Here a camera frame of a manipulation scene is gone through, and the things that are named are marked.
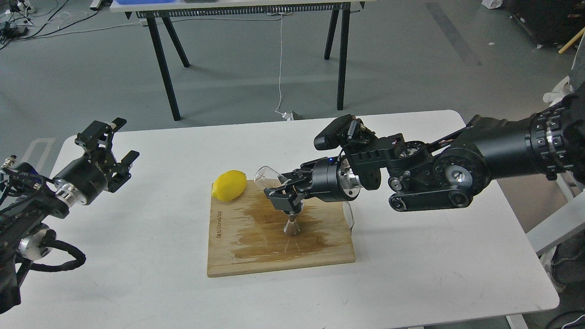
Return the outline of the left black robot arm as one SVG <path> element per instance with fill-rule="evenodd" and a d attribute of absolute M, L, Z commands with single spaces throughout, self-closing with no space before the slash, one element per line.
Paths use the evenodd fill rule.
<path fill-rule="evenodd" d="M 120 162 L 112 153 L 114 134 L 125 124 L 123 118 L 92 122 L 75 139 L 82 156 L 53 178 L 38 174 L 29 163 L 16 164 L 14 155 L 2 163 L 1 200 L 15 198 L 1 210 L 2 313 L 21 304 L 20 288 L 29 271 L 70 271 L 85 263 L 85 254 L 59 241 L 43 221 L 48 216 L 63 219 L 75 204 L 89 205 L 101 192 L 116 192 L 130 179 L 139 153 L 129 151 Z"/>

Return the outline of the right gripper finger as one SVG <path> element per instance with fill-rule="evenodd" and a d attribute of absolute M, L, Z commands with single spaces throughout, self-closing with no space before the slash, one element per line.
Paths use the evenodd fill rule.
<path fill-rule="evenodd" d="M 280 178 L 281 182 L 278 187 L 292 184 L 298 188 L 309 188 L 313 183 L 313 167 L 299 167 L 288 173 L 281 174 L 284 178 Z"/>
<path fill-rule="evenodd" d="M 298 192 L 289 185 L 265 188 L 263 192 L 276 210 L 286 214 L 299 214 L 303 208 L 303 200 L 307 198 L 306 192 Z"/>

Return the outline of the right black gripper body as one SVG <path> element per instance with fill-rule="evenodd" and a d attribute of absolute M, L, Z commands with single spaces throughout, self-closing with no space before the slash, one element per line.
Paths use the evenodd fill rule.
<path fill-rule="evenodd" d="M 306 198 L 315 196 L 324 202 L 353 201 L 361 184 L 346 158 L 320 158 L 300 165 L 299 173 L 308 183 L 301 187 Z"/>

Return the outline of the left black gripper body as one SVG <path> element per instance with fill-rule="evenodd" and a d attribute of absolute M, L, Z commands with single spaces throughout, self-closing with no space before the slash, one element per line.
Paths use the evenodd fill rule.
<path fill-rule="evenodd" d="M 89 158 L 75 159 L 53 177 L 53 185 L 57 187 L 56 197 L 73 206 L 91 204 L 103 191 L 116 192 L 118 181 L 114 180 L 115 159 L 103 161 Z"/>

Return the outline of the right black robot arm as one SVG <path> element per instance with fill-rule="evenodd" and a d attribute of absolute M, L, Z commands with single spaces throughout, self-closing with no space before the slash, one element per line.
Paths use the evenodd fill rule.
<path fill-rule="evenodd" d="M 255 181 L 275 209 L 294 217 L 303 200 L 352 201 L 360 189 L 376 190 L 381 170 L 393 190 L 396 211 L 468 207 L 492 180 L 542 174 L 555 180 L 570 171 L 584 182 L 584 96 L 570 94 L 549 108 L 519 121 L 476 115 L 437 141 L 407 141 L 398 133 L 376 137 L 355 115 L 334 119 L 314 139 L 317 150 L 341 148 L 332 158 Z"/>

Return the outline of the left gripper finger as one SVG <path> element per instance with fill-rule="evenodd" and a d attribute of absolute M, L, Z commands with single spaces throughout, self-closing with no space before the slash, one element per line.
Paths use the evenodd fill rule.
<path fill-rule="evenodd" d="M 133 162 L 140 156 L 140 152 L 131 150 L 121 160 L 113 163 L 108 169 L 108 191 L 116 192 L 131 177 L 130 169 Z"/>
<path fill-rule="evenodd" d="M 75 160 L 75 166 L 127 167 L 125 162 L 117 163 L 112 153 L 114 133 L 126 123 L 123 118 L 116 118 L 111 123 L 93 121 L 82 133 L 78 133 L 75 144 L 81 146 L 84 153 Z"/>

